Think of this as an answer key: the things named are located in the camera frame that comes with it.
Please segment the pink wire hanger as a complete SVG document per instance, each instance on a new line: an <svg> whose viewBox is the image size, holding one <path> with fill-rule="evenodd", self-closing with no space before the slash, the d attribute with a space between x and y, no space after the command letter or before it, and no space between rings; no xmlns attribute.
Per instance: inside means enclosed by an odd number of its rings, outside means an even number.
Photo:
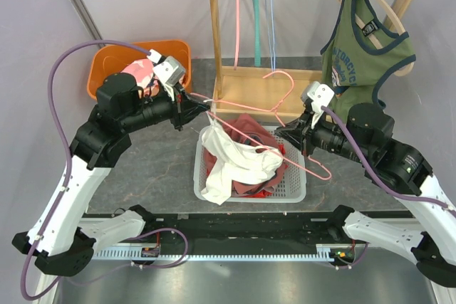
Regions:
<svg viewBox="0 0 456 304"><path fill-rule="evenodd" d="M284 70L278 70L278 69L275 69L275 70L271 71L270 73L267 73L266 75L263 75L261 78L264 80L264 79L267 79L270 76L273 76L275 74L285 75L290 80L291 86L290 86L289 90L286 92L286 94L282 98L280 98L278 100L278 102L269 110L266 110L266 109L263 109L263 108L256 108L256 107L252 107L252 106L248 106L248 105L243 105L243 104L240 104L240 103L233 103L233 102L226 101L226 100L215 100L213 98L209 98L209 97L207 97L205 95L201 95L199 93L191 93L191 95L194 95L194 96L197 96L199 98L202 98L205 103L206 102L224 103L224 104L233 105L233 106L236 106L236 107L239 107L239 108L244 108L244 109L253 110L253 111L257 111L257 112L270 112L270 113L272 113L275 116L275 118L278 120L279 124L283 127L284 126L284 122L281 120L281 118L278 115L278 109L281 106L281 104L285 101L285 99L291 94L292 90L294 89L295 82L294 82L293 77L289 73L287 73ZM257 142L254 139L252 139L252 141L257 143L260 147L266 149L267 151L269 151L269 152L275 154L276 156L282 158L282 160L284 162L287 162L288 164L294 165L295 167L297 167L297 168L309 173L310 175L312 175L312 176L314 176L314 177L316 177L316 178L318 178L320 180L328 181L328 180L330 180L332 178L331 171L327 167L325 167L322 163L320 163L319 161L317 161L315 159L311 158L310 161L316 163L323 170L325 170L327 172L327 174L328 174L327 177L322 177L322 176L316 174L315 172L312 172L311 170L305 168L304 166L302 166L300 164L297 164L297 163L293 162L292 160L286 158L281 153L275 152L271 148L267 147L266 145L260 144L259 142Z"/></svg>

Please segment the red tank top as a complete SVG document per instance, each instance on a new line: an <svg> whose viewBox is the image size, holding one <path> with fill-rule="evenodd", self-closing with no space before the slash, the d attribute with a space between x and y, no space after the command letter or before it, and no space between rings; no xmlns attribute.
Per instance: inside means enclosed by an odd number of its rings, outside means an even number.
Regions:
<svg viewBox="0 0 456 304"><path fill-rule="evenodd" d="M279 151L282 154L286 154L286 149L284 147L284 144L279 144ZM276 191L276 188L277 188L277 186L264 187L263 189L255 191L255 192L247 192L246 194L243 194L242 197L245 197L245 198L267 198L268 196L271 196Z"/></svg>

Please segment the pink plastic hanger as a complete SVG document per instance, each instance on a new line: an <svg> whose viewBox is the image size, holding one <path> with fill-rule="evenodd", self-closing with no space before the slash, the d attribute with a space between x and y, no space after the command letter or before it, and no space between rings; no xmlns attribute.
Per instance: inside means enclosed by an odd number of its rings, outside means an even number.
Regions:
<svg viewBox="0 0 456 304"><path fill-rule="evenodd" d="M235 51L234 51L234 69L237 69L239 61L239 46L240 46L240 3L235 0Z"/></svg>

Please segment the green tank top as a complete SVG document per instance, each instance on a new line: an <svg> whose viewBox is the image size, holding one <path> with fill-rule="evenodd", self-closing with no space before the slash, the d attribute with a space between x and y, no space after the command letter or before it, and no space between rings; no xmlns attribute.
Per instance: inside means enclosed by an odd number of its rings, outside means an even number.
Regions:
<svg viewBox="0 0 456 304"><path fill-rule="evenodd" d="M385 27L370 0L341 0L335 28L321 56L321 82L334 91L330 108L342 121L359 103L383 109L378 92L384 82L416 61L409 33Z"/></svg>

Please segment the blue wire hanger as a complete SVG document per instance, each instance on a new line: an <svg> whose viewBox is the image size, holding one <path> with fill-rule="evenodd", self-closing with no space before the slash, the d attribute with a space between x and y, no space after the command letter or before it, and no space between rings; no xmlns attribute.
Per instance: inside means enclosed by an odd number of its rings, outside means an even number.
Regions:
<svg viewBox="0 0 456 304"><path fill-rule="evenodd" d="M268 23L266 25L268 46L269 46L269 57L271 70L276 70L276 36L275 36L275 23L274 23L274 0L264 0L266 19Z"/></svg>

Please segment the teal plastic hanger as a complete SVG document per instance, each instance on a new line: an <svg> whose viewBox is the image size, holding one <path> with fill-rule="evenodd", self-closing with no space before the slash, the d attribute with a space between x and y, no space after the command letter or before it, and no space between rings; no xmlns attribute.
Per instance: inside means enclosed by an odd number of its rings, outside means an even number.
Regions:
<svg viewBox="0 0 456 304"><path fill-rule="evenodd" d="M254 66L261 66L261 40L260 40L260 18L259 0L252 0L254 11Z"/></svg>

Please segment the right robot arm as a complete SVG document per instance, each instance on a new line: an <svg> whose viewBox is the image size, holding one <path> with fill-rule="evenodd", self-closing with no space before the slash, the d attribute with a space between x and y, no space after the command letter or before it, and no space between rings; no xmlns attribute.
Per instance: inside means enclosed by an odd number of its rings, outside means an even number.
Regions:
<svg viewBox="0 0 456 304"><path fill-rule="evenodd" d="M393 139L394 119L370 103L354 105L343 123L326 108L332 122L303 114L276 129L279 137L310 156L316 148L358 162L372 183L395 197L420 222L422 231L398 229L340 205L326 225L327 236L372 243L411 261L430 281L455 287L455 205L432 167L414 147Z"/></svg>

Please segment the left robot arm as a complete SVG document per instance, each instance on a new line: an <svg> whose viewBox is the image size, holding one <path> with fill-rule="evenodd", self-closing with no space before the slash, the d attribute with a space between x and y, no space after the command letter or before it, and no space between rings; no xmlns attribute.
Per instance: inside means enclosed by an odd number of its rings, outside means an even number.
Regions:
<svg viewBox="0 0 456 304"><path fill-rule="evenodd" d="M96 91L97 103L88 121L77 130L70 145L72 167L63 173L56 208L45 209L52 217L40 232L45 217L27 232L17 233L12 244L27 254L34 247L36 267L46 275L72 277L81 272L93 255L124 240L154 239L156 225L140 205L100 224L82 225L80 220L96 189L109 175L122 153L131 146L130 133L166 120L175 129L210 109L208 103L186 93L176 84L168 93L163 87L145 98L135 78L128 73L108 76Z"/></svg>

